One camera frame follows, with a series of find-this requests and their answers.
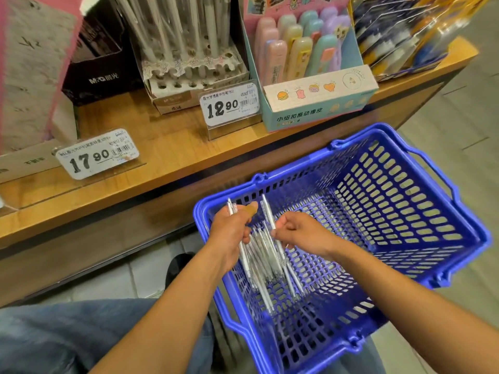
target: blue denim jeans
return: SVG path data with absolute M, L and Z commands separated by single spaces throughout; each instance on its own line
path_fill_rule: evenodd
M 0 373 L 88 372 L 146 314 L 155 299 L 95 300 L 0 310 Z M 214 332 L 206 318 L 188 374 L 207 374 Z M 358 355 L 346 354 L 324 373 L 384 374 L 371 339 Z

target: circular logo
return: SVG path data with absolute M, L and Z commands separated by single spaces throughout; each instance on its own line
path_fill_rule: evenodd
M 343 76 L 343 83 L 348 89 L 355 90 L 360 88 L 362 80 L 360 80 L 360 77 L 357 74 L 348 72 Z

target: heart illustration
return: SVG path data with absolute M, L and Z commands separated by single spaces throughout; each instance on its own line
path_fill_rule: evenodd
M 334 90 L 334 87 L 334 83 L 324 84 L 324 89 L 326 89 L 328 92 L 332 92 Z

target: tile floor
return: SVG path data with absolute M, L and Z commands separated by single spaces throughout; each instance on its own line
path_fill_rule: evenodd
M 464 36 L 481 54 L 399 133 L 424 152 L 458 185 L 461 198 L 499 239 L 499 0 L 478 13 Z M 172 257 L 198 251 L 198 233 L 180 241 L 161 242 L 130 258 L 121 266 L 93 277 L 44 302 L 97 298 L 158 297 Z M 499 247 L 495 244 L 461 270 L 452 286 L 438 290 L 445 297 L 499 328 Z M 373 334 L 388 374 L 432 374 L 391 324 Z M 247 360 L 240 372 L 254 372 Z

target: person's right hand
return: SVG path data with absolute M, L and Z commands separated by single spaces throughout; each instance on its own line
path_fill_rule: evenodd
M 271 235 L 284 246 L 296 245 L 331 261 L 335 246 L 345 242 L 304 212 L 285 212 L 275 222 L 275 230 Z

